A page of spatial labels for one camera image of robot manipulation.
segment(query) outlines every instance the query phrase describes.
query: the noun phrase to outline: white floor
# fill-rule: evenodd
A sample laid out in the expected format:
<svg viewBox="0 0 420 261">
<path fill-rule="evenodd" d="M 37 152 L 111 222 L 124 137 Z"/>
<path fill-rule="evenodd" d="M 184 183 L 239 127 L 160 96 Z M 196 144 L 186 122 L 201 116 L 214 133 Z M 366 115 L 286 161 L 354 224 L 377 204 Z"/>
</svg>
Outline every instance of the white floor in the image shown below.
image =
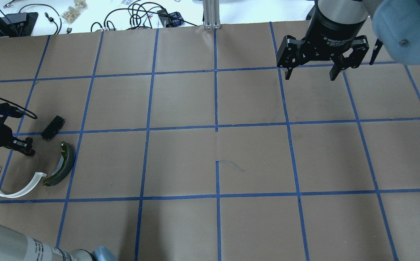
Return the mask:
<svg viewBox="0 0 420 261">
<path fill-rule="evenodd" d="M 13 7 L 3 8 L 10 0 L 0 0 L 0 9 L 8 13 L 18 13 L 19 9 L 28 4 L 43 3 L 52 5 L 60 14 L 67 10 L 69 5 L 74 6 L 73 0 L 16 0 L 12 3 Z M 62 29 L 60 33 L 66 33 L 68 27 L 72 28 L 72 33 L 89 32 L 93 22 L 103 24 L 105 16 L 110 11 L 117 8 L 126 8 L 121 3 L 122 0 L 87 0 L 87 9 L 75 20 L 69 24 L 62 19 Z M 196 25 L 203 24 L 203 6 L 199 0 L 153 0 L 153 2 L 163 5 L 169 13 L 180 12 L 182 17 Z M 294 21 L 304 20 L 307 13 L 313 7 L 312 0 L 220 0 L 220 19 L 222 24 L 244 24 L 244 23 L 261 23 L 275 21 Z M 23 12 L 38 12 L 39 18 L 34 27 L 33 35 L 47 35 L 55 31 L 55 25 L 49 23 L 44 17 L 44 12 L 55 18 L 56 13 L 45 6 L 33 6 L 23 9 Z M 109 16 L 118 30 L 124 30 L 130 27 L 129 14 L 126 10 L 117 11 Z M 159 25 L 157 15 L 152 17 L 153 28 L 162 27 Z"/>
</svg>

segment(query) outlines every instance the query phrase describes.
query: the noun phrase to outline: cable connector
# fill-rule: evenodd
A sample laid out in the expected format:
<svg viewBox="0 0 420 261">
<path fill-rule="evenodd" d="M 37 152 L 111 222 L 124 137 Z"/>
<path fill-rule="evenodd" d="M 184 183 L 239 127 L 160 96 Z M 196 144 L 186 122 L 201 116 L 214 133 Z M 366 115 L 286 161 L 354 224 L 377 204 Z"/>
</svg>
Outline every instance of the cable connector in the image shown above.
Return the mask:
<svg viewBox="0 0 420 261">
<path fill-rule="evenodd" d="M 49 22 L 52 23 L 54 21 L 54 18 L 49 17 L 49 14 L 47 12 L 45 12 L 44 15 L 46 16 L 47 20 L 49 20 Z"/>
</svg>

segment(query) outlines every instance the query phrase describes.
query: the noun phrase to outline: white curved object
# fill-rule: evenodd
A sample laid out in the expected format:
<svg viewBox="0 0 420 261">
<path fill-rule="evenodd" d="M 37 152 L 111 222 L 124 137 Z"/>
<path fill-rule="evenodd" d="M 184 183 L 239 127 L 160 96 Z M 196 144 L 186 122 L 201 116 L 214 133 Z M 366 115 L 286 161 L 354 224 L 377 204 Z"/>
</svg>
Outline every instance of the white curved object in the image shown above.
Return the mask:
<svg viewBox="0 0 420 261">
<path fill-rule="evenodd" d="M 42 177 L 47 177 L 47 174 L 42 173 L 42 172 L 35 172 L 33 179 L 22 190 L 20 190 L 16 193 L 7 195 L 7 194 L 4 194 L 0 189 L 0 196 L 1 197 L 6 197 L 6 198 L 17 198 L 17 197 L 21 197 L 23 195 L 26 195 L 36 187 L 37 183 L 39 183 L 39 181 L 41 180 Z"/>
</svg>

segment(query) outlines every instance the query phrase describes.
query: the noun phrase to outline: black plug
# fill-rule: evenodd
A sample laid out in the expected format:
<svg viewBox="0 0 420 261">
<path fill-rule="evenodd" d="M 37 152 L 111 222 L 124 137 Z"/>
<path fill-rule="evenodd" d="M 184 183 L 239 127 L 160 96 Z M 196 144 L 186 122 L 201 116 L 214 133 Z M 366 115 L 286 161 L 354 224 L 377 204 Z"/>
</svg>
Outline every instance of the black plug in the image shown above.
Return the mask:
<svg viewBox="0 0 420 261">
<path fill-rule="evenodd" d="M 52 18 L 52 17 L 49 17 L 49 14 L 47 13 L 47 12 L 45 12 L 44 13 L 44 15 L 46 16 L 46 18 L 49 20 L 49 22 L 53 22 L 54 21 L 54 18 Z"/>
</svg>

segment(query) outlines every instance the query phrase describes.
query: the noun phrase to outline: white plastic strip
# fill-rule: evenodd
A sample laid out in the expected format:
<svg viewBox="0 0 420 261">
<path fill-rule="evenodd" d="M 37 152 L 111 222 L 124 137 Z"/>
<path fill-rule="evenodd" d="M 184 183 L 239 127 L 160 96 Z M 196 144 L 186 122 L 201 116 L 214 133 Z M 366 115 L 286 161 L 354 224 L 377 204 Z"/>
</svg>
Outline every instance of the white plastic strip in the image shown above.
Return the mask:
<svg viewBox="0 0 420 261">
<path fill-rule="evenodd" d="M 7 195 L 7 194 L 4 194 L 0 189 L 0 196 L 1 197 L 6 197 L 6 198 L 17 198 L 17 197 L 21 197 L 23 195 L 26 195 L 36 187 L 37 183 L 39 183 L 39 181 L 41 180 L 42 177 L 47 177 L 47 174 L 42 173 L 42 172 L 36 172 L 36 173 L 34 173 L 33 179 L 22 190 L 20 190 L 16 193 Z"/>
</svg>

